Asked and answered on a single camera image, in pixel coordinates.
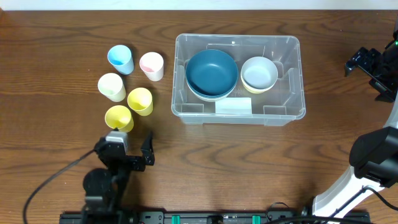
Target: clear plastic bin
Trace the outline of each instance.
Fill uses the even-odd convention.
[[[252,114],[215,113],[215,103],[197,98],[185,80],[185,68],[199,51],[222,50],[234,58],[239,80],[228,98],[250,97]],[[243,63],[256,56],[272,60],[276,84],[261,94],[248,92],[240,79]],[[186,124],[227,123],[283,126],[305,115],[300,43],[293,36],[180,34],[175,42],[172,111]]]

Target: white wall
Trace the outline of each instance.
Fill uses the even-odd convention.
[[[0,0],[3,10],[398,9],[398,0]]]

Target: cup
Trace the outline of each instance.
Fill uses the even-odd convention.
[[[163,57],[156,52],[148,52],[144,54],[139,66],[144,71],[150,81],[157,82],[163,78]]]
[[[243,87],[251,93],[259,94],[271,89],[278,79],[278,69],[265,57],[247,60],[241,70]]]
[[[136,88],[127,97],[127,104],[137,114],[147,116],[154,110],[152,94],[145,88]]]
[[[111,107],[105,114],[105,123],[110,128],[128,133],[134,127],[129,108],[121,105]]]
[[[116,45],[108,52],[108,61],[114,68],[123,75],[128,75],[134,70],[132,53],[124,45]]]
[[[98,80],[98,90],[113,102],[120,102],[126,97],[122,78],[115,73],[107,73]]]

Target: light blue bowl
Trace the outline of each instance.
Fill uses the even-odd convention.
[[[229,94],[239,78],[234,59],[220,50],[203,50],[195,54],[188,62],[185,74],[190,89],[204,98]]]

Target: wooden table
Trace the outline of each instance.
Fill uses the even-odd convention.
[[[52,11],[4,12],[0,19],[0,223],[21,223],[27,197],[47,177],[93,148],[107,134],[97,91],[115,69],[106,53],[134,51],[127,91],[143,86],[154,112],[134,115],[131,154],[153,130],[156,163],[136,173],[126,205],[178,210],[265,210],[272,202],[301,209],[348,167],[361,134],[379,129],[392,104],[362,72],[344,77],[360,47],[392,39],[392,11]],[[170,110],[175,38],[181,33],[294,35],[300,40],[307,114],[283,127],[187,126]],[[150,82],[138,67],[148,51],[165,57],[165,76]],[[57,223],[84,204],[82,180],[95,155],[52,181],[33,199],[30,223]],[[398,204],[396,187],[382,192]],[[398,222],[374,195],[358,207],[376,223]]]

